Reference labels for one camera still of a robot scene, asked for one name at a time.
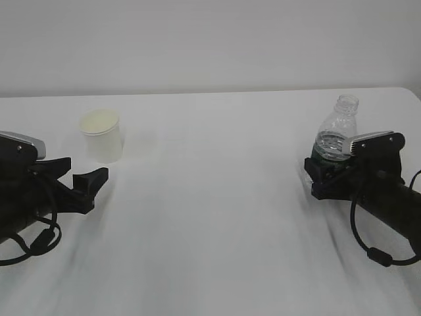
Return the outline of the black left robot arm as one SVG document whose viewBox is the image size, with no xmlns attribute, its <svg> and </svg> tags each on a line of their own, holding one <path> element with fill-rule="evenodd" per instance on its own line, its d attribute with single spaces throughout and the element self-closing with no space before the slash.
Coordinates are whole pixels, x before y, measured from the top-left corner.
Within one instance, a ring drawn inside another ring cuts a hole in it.
<svg viewBox="0 0 421 316">
<path fill-rule="evenodd" d="M 71 158 L 47 161 L 45 143 L 29 136 L 1 132 L 1 241 L 19 233 L 36 217 L 57 211 L 86 215 L 109 179 L 101 167 L 72 176 L 73 187 L 59 181 L 72 168 Z"/>
</svg>

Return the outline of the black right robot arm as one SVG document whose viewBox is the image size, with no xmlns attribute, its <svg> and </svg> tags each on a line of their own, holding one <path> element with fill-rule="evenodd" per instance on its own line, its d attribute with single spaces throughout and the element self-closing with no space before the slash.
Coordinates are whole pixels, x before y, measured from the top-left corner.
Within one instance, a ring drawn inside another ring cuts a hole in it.
<svg viewBox="0 0 421 316">
<path fill-rule="evenodd" d="M 420 193 L 406 186 L 400 151 L 405 137 L 394 131 L 347 138 L 346 160 L 307 157 L 304 168 L 318 200 L 356 199 L 357 205 L 408 240 L 420 237 Z"/>
</svg>

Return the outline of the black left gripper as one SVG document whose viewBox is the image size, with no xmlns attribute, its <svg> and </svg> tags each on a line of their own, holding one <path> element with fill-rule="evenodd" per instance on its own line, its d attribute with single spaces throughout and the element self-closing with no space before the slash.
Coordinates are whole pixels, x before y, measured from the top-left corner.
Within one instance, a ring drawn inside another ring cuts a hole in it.
<svg viewBox="0 0 421 316">
<path fill-rule="evenodd" d="M 92 211 L 109 169 L 74 174 L 70 189 L 59 178 L 71 166 L 70 157 L 37 160 L 32 145 L 1 137 L 1 230 L 23 230 L 51 214 L 54 207 L 58 213 Z"/>
</svg>

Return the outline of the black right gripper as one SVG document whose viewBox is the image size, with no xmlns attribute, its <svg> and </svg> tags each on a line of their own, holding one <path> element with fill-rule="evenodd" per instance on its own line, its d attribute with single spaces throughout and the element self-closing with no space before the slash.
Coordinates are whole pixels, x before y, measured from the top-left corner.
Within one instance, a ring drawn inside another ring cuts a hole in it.
<svg viewBox="0 0 421 316">
<path fill-rule="evenodd" d="M 402 133 L 372 153 L 350 156 L 345 165 L 307 157 L 304 168 L 312 180 L 311 194 L 316 199 L 355 200 L 366 211 L 398 211 L 407 199 L 402 179 L 400 151 L 405 146 Z"/>
</svg>

